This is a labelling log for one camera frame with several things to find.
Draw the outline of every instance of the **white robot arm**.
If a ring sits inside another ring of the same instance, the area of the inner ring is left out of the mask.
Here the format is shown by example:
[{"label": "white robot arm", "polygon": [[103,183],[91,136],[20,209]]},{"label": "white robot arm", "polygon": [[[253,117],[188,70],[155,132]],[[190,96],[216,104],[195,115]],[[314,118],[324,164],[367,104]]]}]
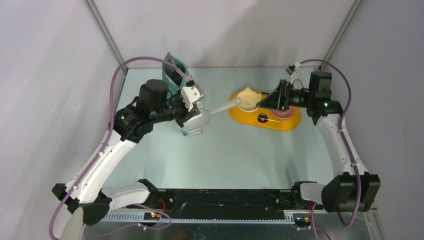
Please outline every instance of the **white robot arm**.
[{"label": "white robot arm", "polygon": [[[295,75],[295,65],[286,71]],[[277,88],[257,104],[257,107],[288,110],[289,106],[306,108],[313,124],[321,133],[330,155],[334,179],[326,184],[301,182],[303,200],[323,205],[327,212],[368,211],[380,187],[378,175],[371,175],[359,158],[338,101],[331,100],[330,72],[314,71],[309,87],[294,88],[292,81],[280,80]]]},{"label": "white robot arm", "polygon": [[[121,159],[145,134],[152,131],[154,123],[176,120],[183,131],[189,132],[206,125],[212,115],[241,104],[241,100],[236,98],[211,111],[197,108],[196,104],[204,98],[197,84],[183,87],[169,99],[167,94],[168,85],[164,81],[152,79],[143,84],[140,96],[117,111],[112,133],[103,152],[100,152],[101,146],[109,131],[81,171],[68,183],[54,186],[52,191],[59,200],[73,189],[65,204],[71,213],[78,207],[83,207],[85,224],[93,225],[108,212],[131,204],[144,203],[149,197],[154,186],[145,179],[125,187],[102,186]],[[100,156],[99,159],[76,185],[77,179],[96,155]]]}]

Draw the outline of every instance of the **light blue work surface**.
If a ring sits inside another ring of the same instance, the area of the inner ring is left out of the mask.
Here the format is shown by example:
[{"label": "light blue work surface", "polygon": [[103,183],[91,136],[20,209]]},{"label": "light blue work surface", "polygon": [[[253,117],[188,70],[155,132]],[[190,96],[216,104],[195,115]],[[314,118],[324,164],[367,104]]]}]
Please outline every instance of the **light blue work surface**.
[{"label": "light blue work surface", "polygon": [[[308,87],[311,68],[299,79]],[[271,92],[280,79],[290,79],[284,68],[194,68],[194,79],[205,94],[204,107],[227,101],[250,87]],[[160,69],[130,69],[118,109],[139,95],[149,79],[161,79]],[[148,179],[158,188],[288,189],[296,181],[327,184],[333,167],[324,139],[312,119],[301,110],[300,124],[291,131],[244,125],[228,112],[210,119],[204,133],[183,136],[175,121],[155,124],[118,164],[105,187]]]}]

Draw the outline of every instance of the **white wall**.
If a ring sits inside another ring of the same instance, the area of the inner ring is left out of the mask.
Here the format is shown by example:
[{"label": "white wall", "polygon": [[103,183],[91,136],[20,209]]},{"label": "white wall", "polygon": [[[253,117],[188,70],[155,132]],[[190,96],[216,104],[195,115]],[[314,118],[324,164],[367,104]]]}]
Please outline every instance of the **white wall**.
[{"label": "white wall", "polygon": [[52,187],[107,128],[117,63],[81,0],[0,1],[0,33],[0,235],[45,240]]},{"label": "white wall", "polygon": [[[331,59],[351,83],[346,124],[380,176],[376,203],[390,240],[424,235],[423,13],[422,0],[364,1]],[[333,84],[346,99],[342,80]]]},{"label": "white wall", "polygon": [[95,2],[124,59],[171,51],[188,66],[234,67],[323,58],[353,0]]}]

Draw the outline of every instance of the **green bag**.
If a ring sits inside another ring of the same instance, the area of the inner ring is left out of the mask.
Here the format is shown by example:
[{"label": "green bag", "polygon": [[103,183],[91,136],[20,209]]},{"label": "green bag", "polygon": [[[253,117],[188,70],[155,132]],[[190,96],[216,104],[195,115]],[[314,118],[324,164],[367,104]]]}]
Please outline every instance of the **green bag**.
[{"label": "green bag", "polygon": [[[171,55],[171,52],[166,54],[164,60],[177,66],[177,68],[179,68],[183,73],[185,73],[186,76],[189,77],[190,81],[196,82],[193,79],[193,76],[189,73],[187,65],[185,65],[184,62],[180,61],[178,58]],[[168,88],[172,93],[172,95],[171,93],[168,94],[168,98],[175,95],[181,88],[187,87],[188,83],[177,71],[175,71],[175,69],[166,64],[162,64],[162,80],[168,84]],[[197,106],[202,108],[203,101],[200,101]],[[184,136],[193,136],[201,133],[203,133],[203,127],[199,127],[190,132],[182,131]]]}]

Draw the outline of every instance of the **yellow plate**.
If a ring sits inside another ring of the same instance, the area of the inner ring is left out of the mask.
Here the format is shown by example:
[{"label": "yellow plate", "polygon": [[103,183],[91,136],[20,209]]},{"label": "yellow plate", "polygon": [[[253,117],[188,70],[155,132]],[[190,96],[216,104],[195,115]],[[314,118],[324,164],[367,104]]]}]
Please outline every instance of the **yellow plate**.
[{"label": "yellow plate", "polygon": [[[235,92],[233,95],[229,97],[228,100],[233,100],[236,98],[237,94],[241,91]],[[255,91],[258,94],[261,94],[261,99],[264,99],[268,96],[268,93]],[[267,129],[274,129],[278,131],[289,131],[294,129],[301,122],[301,111],[298,107],[294,109],[294,115],[287,119],[281,119],[275,117],[269,109],[266,108],[258,108],[253,112],[244,112],[240,110],[238,107],[233,107],[228,110],[228,114],[232,119],[241,123],[247,124]]]}]

